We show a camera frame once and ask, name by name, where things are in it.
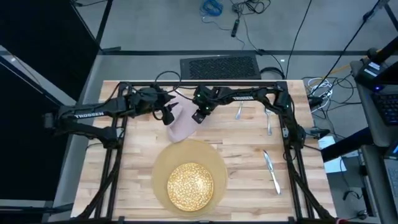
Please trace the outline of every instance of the wooden table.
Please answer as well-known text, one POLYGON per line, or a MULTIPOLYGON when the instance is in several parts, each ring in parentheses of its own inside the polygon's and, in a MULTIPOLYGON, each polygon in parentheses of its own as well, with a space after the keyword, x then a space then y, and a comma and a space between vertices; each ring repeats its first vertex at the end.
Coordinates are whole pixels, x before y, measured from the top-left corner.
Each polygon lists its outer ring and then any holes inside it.
MULTIPOLYGON (((118 81, 105 81, 99 100, 106 100, 117 83, 118 81)), ((304 128, 311 128, 313 119, 303 82, 289 80, 287 84, 295 102, 298 123, 304 128)), ((193 93, 192 90, 183 89, 181 92, 188 97, 193 93)), ((294 217, 295 212, 287 164, 282 157, 284 148, 279 118, 276 114, 270 116, 272 135, 268 136, 267 118, 262 104, 245 101, 241 119, 235 120, 238 108, 239 102, 217 107, 206 118, 206 125, 189 137, 212 144, 224 158, 229 175, 224 199, 213 212, 198 219, 286 221, 287 217, 294 217), (274 163, 282 195, 276 194, 274 183, 264 162, 263 149, 269 153, 274 163)), ((96 118, 94 125, 110 126, 111 118, 96 118)), ((161 206, 151 187, 153 163, 159 152, 170 144, 165 129, 163 123, 155 120, 151 114, 128 120, 113 212, 114 220, 118 216, 125 216, 126 220, 182 220, 161 206)), ((306 144, 318 147, 317 142, 312 139, 307 139, 306 144)), ((83 211, 97 192, 105 153, 106 150, 101 145, 87 150, 72 211, 73 217, 83 211)), ((305 148, 302 150, 302 155, 310 190, 331 215, 336 216, 320 152, 305 148)), ((306 217, 303 195, 301 190, 299 192, 303 215, 306 217)), ((105 197, 103 216, 107 204, 105 197)))

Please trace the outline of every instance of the desk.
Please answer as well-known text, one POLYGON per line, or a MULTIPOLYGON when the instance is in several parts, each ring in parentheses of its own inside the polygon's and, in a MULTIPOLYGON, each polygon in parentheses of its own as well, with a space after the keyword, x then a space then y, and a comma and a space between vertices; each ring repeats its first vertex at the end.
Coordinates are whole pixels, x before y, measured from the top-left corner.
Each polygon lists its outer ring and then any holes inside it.
MULTIPOLYGON (((99 100, 107 99, 117 83, 118 81, 105 81, 99 100)), ((313 120, 303 82, 289 80, 287 84, 295 102, 298 123, 304 128, 312 127, 313 120)), ((180 91, 188 97, 193 93, 193 90, 180 91)), ((224 199, 214 211, 199 219, 287 221, 287 217, 294 217, 295 212, 287 165, 282 157, 284 147, 279 118, 275 114, 271 115, 272 135, 268 136, 264 107, 259 102, 245 101, 241 119, 235 120, 238 108, 239 102, 217 107, 202 127, 189 137, 208 142, 216 148, 224 158, 229 175, 224 199), (275 192, 272 177, 262 156, 263 149, 267 150, 274 163, 282 195, 275 192)), ((96 118, 94 122, 99 127, 110 124, 111 118, 105 117, 96 118)), ((151 114, 128 119, 113 219, 125 216, 126 220, 181 220, 161 206, 151 187, 153 163, 159 152, 169 144, 165 126, 151 114)), ((307 144, 318 147, 312 139, 308 139, 307 144)), ((87 150, 72 210, 73 217, 83 211, 98 190, 105 153, 102 146, 93 146, 87 150)), ((302 155, 311 191, 331 215, 336 216, 321 154, 313 149, 303 149, 302 155)), ((303 215, 306 216, 303 195, 300 196, 303 215)))

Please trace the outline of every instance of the white label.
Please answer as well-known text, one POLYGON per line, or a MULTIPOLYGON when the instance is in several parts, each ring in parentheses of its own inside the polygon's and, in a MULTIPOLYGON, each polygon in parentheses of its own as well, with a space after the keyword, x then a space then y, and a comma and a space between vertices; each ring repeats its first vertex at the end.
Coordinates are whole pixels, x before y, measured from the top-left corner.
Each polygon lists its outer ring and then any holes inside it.
POLYGON ((369 63, 369 66, 374 68, 374 69, 376 69, 376 70, 380 70, 380 65, 378 65, 378 64, 376 64, 374 62, 369 63))
POLYGON ((369 74, 373 75, 374 77, 376 77, 376 76, 377 76, 375 73, 373 73, 373 72, 369 71, 368 69, 365 69, 364 71, 365 71, 365 72, 368 72, 369 74))
POLYGON ((92 118, 94 116, 104 116, 104 113, 103 112, 98 112, 98 113, 88 113, 88 114, 75 115, 76 118, 92 118))
POLYGON ((253 96, 234 96, 234 100, 254 100, 253 96))

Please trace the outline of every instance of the utensil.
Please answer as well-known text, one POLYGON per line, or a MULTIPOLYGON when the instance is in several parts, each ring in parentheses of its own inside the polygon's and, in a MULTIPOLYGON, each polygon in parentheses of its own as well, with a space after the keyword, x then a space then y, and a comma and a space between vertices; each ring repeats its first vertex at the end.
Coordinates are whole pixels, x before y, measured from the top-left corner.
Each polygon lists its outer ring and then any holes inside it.
POLYGON ((238 112, 236 113, 235 119, 241 119, 242 106, 243 106, 243 101, 241 101, 241 104, 239 106, 238 112))
POLYGON ((268 135, 272 135, 272 130, 271 130, 271 120, 269 119, 269 115, 271 114, 271 111, 268 109, 265 109, 266 115, 267 115, 267 125, 268 125, 268 135))
POLYGON ((263 150, 263 154, 264 154, 264 158, 266 159, 266 163, 267 163, 269 172, 271 173, 272 180, 274 180, 276 192, 280 195, 280 186, 278 184, 278 181, 276 181, 276 177, 274 174, 274 167, 272 166, 271 158, 269 157, 268 153, 265 150, 263 150))

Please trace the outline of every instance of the wooden board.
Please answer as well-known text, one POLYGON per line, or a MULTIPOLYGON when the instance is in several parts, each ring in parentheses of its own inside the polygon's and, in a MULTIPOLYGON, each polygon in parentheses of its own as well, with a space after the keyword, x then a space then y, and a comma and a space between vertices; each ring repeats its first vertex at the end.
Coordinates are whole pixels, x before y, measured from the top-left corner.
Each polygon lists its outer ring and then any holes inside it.
MULTIPOLYGON (((100 101, 109 97, 117 83, 118 81, 104 82, 100 101)), ((304 128, 312 127, 313 120, 303 82, 289 80, 287 83, 295 102, 298 123, 304 128)), ((181 89, 181 92, 188 97, 192 96, 192 90, 181 89)), ((268 136, 267 118, 264 107, 259 102, 245 101, 241 119, 235 120, 238 108, 239 102, 217 107, 212 115, 206 118, 206 123, 189 137, 208 142, 216 148, 224 158, 229 174, 224 199, 214 211, 197 220, 286 221, 287 217, 294 217, 295 212, 287 165, 282 157, 284 148, 279 119, 276 114, 271 115, 272 135, 268 136), (272 177, 262 156, 263 149, 269 153, 273 161, 282 195, 276 194, 272 177)), ((95 126, 103 127, 110 124, 110 118, 95 119, 95 126)), ((128 120, 113 219, 125 216, 126 220, 183 220, 161 206, 151 187, 153 163, 159 152, 170 144, 165 129, 163 123, 155 120, 151 114, 128 120)), ((318 147, 315 140, 308 139, 307 144, 318 147)), ((105 152, 101 146, 93 146, 87 150, 72 211, 73 217, 83 211, 98 190, 105 152)), ((311 191, 335 216, 320 152, 305 148, 302 154, 311 191)), ((301 204, 306 216, 303 200, 301 204)))

